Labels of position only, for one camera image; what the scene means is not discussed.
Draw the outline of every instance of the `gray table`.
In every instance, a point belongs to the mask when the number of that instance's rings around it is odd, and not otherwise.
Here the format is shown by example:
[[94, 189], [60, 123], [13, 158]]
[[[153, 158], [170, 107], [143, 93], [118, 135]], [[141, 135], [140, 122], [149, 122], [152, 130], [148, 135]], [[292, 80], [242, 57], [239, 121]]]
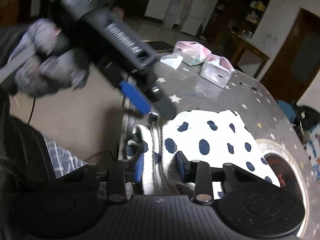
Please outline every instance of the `gray table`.
[[[302, 144], [277, 102], [260, 82], [241, 72], [234, 72], [227, 87], [222, 89], [200, 77], [200, 69], [201, 65], [188, 66], [184, 63], [177, 70], [160, 62], [155, 66], [157, 76], [165, 80], [159, 82], [159, 85], [167, 95], [181, 98], [179, 103], [175, 103], [178, 113], [196, 109], [215, 112], [227, 109], [237, 111], [255, 139], [271, 139], [285, 146], [294, 158], [294, 160], [289, 159], [289, 162], [295, 163], [301, 182], [307, 189], [308, 216], [301, 238], [319, 239], [320, 229], [317, 228], [320, 222], [319, 185], [311, 176], [311, 165]], [[256, 87], [260, 93], [241, 86], [240, 82]], [[125, 157], [125, 143], [131, 137], [133, 126], [148, 124], [146, 117], [139, 119], [129, 114], [129, 110], [132, 109], [134, 109], [132, 104], [125, 99], [119, 159]]]

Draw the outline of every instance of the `black circular disc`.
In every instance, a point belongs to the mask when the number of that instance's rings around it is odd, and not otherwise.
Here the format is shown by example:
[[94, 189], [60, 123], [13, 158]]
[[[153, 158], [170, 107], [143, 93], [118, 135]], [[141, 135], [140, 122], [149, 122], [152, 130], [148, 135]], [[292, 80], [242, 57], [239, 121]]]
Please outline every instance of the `black circular disc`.
[[296, 233], [305, 215], [302, 201], [284, 190], [229, 192], [219, 200], [218, 212], [233, 230], [253, 238], [277, 238]]
[[36, 237], [65, 238], [91, 227], [102, 205], [93, 193], [28, 193], [16, 202], [16, 218]]

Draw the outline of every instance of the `circular table opening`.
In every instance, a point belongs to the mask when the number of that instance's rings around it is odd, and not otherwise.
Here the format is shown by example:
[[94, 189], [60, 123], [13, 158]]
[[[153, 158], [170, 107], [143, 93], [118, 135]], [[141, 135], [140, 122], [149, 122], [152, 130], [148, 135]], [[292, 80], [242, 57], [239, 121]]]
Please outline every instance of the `circular table opening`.
[[302, 193], [295, 174], [293, 173], [289, 163], [276, 154], [267, 154], [265, 156], [269, 166], [278, 177], [280, 187], [291, 192], [302, 200]]

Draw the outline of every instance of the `refrigerator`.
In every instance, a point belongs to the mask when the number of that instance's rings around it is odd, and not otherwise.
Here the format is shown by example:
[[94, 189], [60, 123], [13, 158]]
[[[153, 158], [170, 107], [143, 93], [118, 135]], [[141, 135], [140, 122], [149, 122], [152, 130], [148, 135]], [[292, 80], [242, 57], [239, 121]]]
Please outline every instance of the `refrigerator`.
[[195, 36], [204, 21], [207, 8], [208, 0], [188, 0], [181, 14], [178, 29], [183, 33]]

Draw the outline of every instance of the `gloved hand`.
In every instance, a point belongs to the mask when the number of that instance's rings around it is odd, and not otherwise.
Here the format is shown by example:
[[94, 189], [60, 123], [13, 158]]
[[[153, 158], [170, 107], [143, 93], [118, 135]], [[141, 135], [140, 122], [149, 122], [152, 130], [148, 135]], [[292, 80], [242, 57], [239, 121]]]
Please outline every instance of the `gloved hand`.
[[48, 19], [40, 19], [30, 25], [19, 44], [12, 52], [9, 61], [31, 43], [35, 44], [37, 54], [32, 56], [14, 76], [18, 91], [33, 97], [57, 93], [60, 88], [83, 88], [89, 75], [89, 60], [80, 53], [81, 60], [53, 55], [60, 30]]

